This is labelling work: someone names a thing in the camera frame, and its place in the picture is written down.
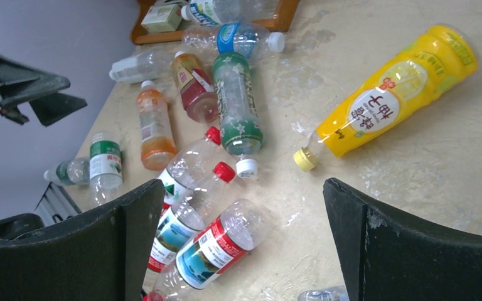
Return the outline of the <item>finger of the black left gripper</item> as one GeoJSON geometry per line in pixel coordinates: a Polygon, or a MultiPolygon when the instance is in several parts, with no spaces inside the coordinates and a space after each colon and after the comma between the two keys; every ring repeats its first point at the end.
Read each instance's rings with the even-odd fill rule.
{"type": "Polygon", "coordinates": [[[40,123],[46,127],[87,106],[85,99],[64,93],[50,94],[29,104],[40,123]]]}
{"type": "Polygon", "coordinates": [[[61,93],[69,79],[7,59],[0,55],[0,116],[17,124],[29,122],[18,108],[23,103],[61,93]]]}

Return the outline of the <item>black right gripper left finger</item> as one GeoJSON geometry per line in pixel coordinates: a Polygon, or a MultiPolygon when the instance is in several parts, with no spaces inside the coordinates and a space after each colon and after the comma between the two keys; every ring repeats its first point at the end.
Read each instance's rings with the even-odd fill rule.
{"type": "Polygon", "coordinates": [[[15,240],[0,240],[0,300],[141,300],[164,201],[150,180],[15,240]]]}

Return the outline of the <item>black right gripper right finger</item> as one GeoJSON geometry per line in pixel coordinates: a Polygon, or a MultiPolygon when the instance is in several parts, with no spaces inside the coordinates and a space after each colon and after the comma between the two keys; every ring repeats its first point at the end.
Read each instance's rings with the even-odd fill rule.
{"type": "Polygon", "coordinates": [[[337,178],[323,196],[350,300],[482,300],[482,236],[378,201],[337,178]]]}

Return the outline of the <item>clear purple label bottle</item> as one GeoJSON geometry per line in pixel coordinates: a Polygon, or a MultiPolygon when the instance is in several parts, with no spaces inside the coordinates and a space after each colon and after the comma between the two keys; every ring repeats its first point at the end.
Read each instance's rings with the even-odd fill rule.
{"type": "Polygon", "coordinates": [[[344,285],[301,292],[297,301],[349,301],[344,285]]]}

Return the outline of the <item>red scenic label bottle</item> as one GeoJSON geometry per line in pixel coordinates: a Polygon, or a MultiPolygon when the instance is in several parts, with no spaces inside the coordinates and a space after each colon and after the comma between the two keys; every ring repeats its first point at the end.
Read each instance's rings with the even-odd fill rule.
{"type": "Polygon", "coordinates": [[[177,252],[144,300],[189,300],[210,286],[273,228],[270,207],[238,199],[177,252]]]}

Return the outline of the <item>green label tea bottle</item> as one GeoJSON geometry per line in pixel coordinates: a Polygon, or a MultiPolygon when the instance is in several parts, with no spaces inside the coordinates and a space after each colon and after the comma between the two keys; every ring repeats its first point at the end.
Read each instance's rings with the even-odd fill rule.
{"type": "Polygon", "coordinates": [[[264,135],[249,64],[240,53],[223,53],[213,62],[212,73],[222,146],[235,158],[238,177],[255,176],[258,173],[255,155],[260,151],[264,135]]]}

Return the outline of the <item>yellow lemon drink bottle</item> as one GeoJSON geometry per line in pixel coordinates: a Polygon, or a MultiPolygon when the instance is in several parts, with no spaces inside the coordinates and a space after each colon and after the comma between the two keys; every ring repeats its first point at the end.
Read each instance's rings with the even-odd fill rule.
{"type": "Polygon", "coordinates": [[[326,153],[341,157],[394,128],[478,69],[470,39],[435,24],[398,52],[342,101],[310,135],[293,159],[304,172],[326,153]]]}

